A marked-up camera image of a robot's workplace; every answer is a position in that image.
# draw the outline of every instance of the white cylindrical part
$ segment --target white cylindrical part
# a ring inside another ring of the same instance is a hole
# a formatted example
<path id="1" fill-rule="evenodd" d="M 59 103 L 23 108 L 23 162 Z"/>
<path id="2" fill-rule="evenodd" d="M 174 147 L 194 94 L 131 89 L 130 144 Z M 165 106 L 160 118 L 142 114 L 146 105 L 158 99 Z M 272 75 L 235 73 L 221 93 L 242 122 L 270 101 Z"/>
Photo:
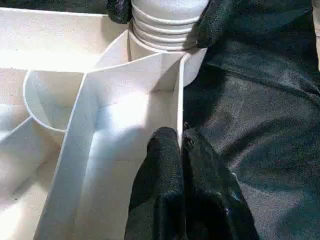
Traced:
<path id="1" fill-rule="evenodd" d="M 197 44 L 194 28 L 209 0 L 132 0 L 133 31 L 146 45 L 183 51 Z"/>

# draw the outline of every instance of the gloved finger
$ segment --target gloved finger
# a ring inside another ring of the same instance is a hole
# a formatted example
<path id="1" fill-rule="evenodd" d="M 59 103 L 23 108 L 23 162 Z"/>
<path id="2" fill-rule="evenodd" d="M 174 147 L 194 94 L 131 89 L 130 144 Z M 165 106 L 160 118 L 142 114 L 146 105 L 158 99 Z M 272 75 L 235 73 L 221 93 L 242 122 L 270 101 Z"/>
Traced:
<path id="1" fill-rule="evenodd" d="M 225 32 L 239 0 L 211 0 L 196 27 L 197 47 L 208 48 Z"/>
<path id="2" fill-rule="evenodd" d="M 236 177 L 194 129 L 183 134 L 183 175 L 190 240 L 259 239 Z"/>
<path id="3" fill-rule="evenodd" d="M 183 172 L 177 134 L 161 127 L 133 182 L 125 240 L 181 239 L 185 210 Z"/>
<path id="4" fill-rule="evenodd" d="M 127 24 L 132 18 L 131 0 L 108 0 L 106 10 L 109 18 L 117 24 Z"/>

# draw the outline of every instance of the white plastic part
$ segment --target white plastic part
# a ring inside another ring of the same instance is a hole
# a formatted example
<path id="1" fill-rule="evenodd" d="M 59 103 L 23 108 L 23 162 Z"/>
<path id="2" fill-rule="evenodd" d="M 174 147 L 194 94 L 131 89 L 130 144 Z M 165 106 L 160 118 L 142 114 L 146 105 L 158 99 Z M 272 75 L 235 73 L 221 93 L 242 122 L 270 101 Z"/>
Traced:
<path id="1" fill-rule="evenodd" d="M 123 237 L 151 134 L 163 126 L 182 129 L 172 112 L 181 56 L 155 53 L 86 74 L 36 240 Z"/>
<path id="2" fill-rule="evenodd" d="M 131 25 L 111 23 L 105 15 L 0 8 L 0 18 L 7 33 L 0 52 L 9 60 L 0 60 L 0 67 L 21 68 L 9 69 L 13 77 L 4 79 L 17 79 L 21 92 L 24 69 L 31 67 L 24 93 L 14 97 L 26 113 L 24 96 L 31 117 L 0 141 L 0 153 L 10 153 L 0 164 L 12 164 L 12 178 L 0 186 L 7 196 L 0 202 L 0 239 L 123 239 L 148 140 L 167 126 L 182 146 L 183 87 L 196 77 L 206 50 L 156 49 Z M 10 41 L 20 41 L 23 51 L 10 51 Z M 63 136 L 61 146 L 56 138 Z"/>
<path id="3" fill-rule="evenodd" d="M 146 45 L 166 51 L 194 47 L 194 33 L 209 0 L 132 0 L 133 31 Z"/>
<path id="4" fill-rule="evenodd" d="M 183 86 L 189 85 L 198 75 L 202 61 L 204 60 L 206 48 L 195 49 L 187 52 L 180 62 L 180 75 L 183 78 Z"/>
<path id="5" fill-rule="evenodd" d="M 84 72 L 127 28 L 102 14 L 0 7 L 0 66 Z"/>
<path id="6" fill-rule="evenodd" d="M 83 73 L 28 71 L 23 100 L 29 114 L 43 127 L 64 133 Z"/>
<path id="7" fill-rule="evenodd" d="M 0 68 L 0 140 L 29 116 L 22 97 L 26 72 Z"/>

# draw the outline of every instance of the plastic compartment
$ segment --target plastic compartment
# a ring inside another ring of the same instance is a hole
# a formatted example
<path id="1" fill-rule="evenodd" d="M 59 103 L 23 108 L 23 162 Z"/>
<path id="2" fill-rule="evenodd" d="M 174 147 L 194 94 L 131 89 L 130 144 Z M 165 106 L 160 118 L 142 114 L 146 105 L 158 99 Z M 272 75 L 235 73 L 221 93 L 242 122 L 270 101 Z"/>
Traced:
<path id="1" fill-rule="evenodd" d="M 0 18 L 0 104 L 21 109 L 0 118 L 0 239 L 123 239 L 149 138 L 168 126 L 181 144 L 183 87 L 206 50 L 154 49 L 105 15 Z"/>
<path id="2" fill-rule="evenodd" d="M 33 239 L 83 72 L 127 28 L 106 15 L 0 8 L 0 239 Z"/>
<path id="3" fill-rule="evenodd" d="M 35 239 L 123 238 L 151 134 L 169 126 L 181 135 L 182 55 L 155 53 L 86 74 Z"/>

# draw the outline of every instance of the black fabric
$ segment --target black fabric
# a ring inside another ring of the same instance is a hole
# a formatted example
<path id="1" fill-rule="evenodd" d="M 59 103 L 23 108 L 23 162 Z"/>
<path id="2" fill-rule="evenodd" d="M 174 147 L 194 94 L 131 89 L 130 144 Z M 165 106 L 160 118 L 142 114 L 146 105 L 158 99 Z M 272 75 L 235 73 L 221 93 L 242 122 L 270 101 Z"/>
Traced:
<path id="1" fill-rule="evenodd" d="M 258 240 L 233 175 L 196 130 L 183 135 L 186 232 L 190 240 Z"/>
<path id="2" fill-rule="evenodd" d="M 262 240 L 320 239 L 312 5 L 242 1 L 184 89 L 184 120 L 235 172 Z"/>
<path id="3" fill-rule="evenodd" d="M 133 183 L 126 240 L 258 240 L 236 177 L 194 129 L 162 127 Z"/>
<path id="4" fill-rule="evenodd" d="M 106 9 L 110 19 L 117 24 L 126 24 L 132 18 L 131 0 L 108 0 Z"/>

